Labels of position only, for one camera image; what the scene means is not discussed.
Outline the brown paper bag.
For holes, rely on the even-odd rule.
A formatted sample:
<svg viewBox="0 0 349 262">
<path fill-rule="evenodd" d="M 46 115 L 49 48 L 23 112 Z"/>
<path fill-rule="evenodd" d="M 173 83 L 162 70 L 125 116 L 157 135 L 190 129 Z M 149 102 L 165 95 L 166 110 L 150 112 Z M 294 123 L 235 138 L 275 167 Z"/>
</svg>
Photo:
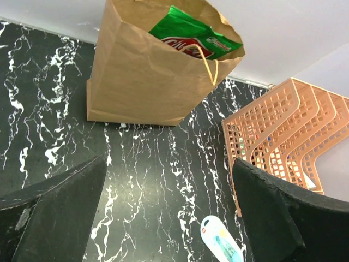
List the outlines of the brown paper bag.
<svg viewBox="0 0 349 262">
<path fill-rule="evenodd" d="M 176 126 L 243 59 L 243 46 L 203 59 L 192 55 L 201 42 L 176 47 L 151 35 L 171 6 L 242 42 L 207 1 L 107 1 L 86 87 L 88 121 Z"/>
</svg>

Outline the green cassava chips bag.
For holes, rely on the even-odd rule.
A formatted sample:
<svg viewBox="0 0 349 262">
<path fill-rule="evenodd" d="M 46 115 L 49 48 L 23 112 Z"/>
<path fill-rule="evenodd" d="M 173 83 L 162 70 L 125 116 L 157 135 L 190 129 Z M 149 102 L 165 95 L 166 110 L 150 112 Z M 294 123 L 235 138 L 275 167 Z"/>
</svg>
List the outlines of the green cassava chips bag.
<svg viewBox="0 0 349 262">
<path fill-rule="evenodd" d="M 218 59 L 239 49 L 242 43 L 228 39 L 207 24 L 172 5 L 149 33 L 176 50 L 196 44 L 206 59 Z"/>
</svg>

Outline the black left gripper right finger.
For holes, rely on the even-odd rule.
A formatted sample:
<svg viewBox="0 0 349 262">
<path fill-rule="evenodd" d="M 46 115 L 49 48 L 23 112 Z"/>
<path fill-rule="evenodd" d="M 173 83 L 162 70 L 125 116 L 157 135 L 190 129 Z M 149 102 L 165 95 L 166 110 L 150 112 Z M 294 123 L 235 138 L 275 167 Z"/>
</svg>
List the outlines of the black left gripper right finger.
<svg viewBox="0 0 349 262">
<path fill-rule="evenodd" d="M 348 202 L 240 158 L 232 179 L 255 261 L 348 261 Z"/>
</svg>

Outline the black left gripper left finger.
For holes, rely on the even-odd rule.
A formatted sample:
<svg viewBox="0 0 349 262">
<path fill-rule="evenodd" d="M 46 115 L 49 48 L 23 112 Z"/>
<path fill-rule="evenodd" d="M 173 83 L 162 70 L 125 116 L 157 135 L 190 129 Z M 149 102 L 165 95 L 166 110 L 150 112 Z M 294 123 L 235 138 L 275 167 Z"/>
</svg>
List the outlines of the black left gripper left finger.
<svg viewBox="0 0 349 262">
<path fill-rule="evenodd" d="M 1 261 L 82 261 L 106 177 L 95 156 L 1 197 Z"/>
</svg>

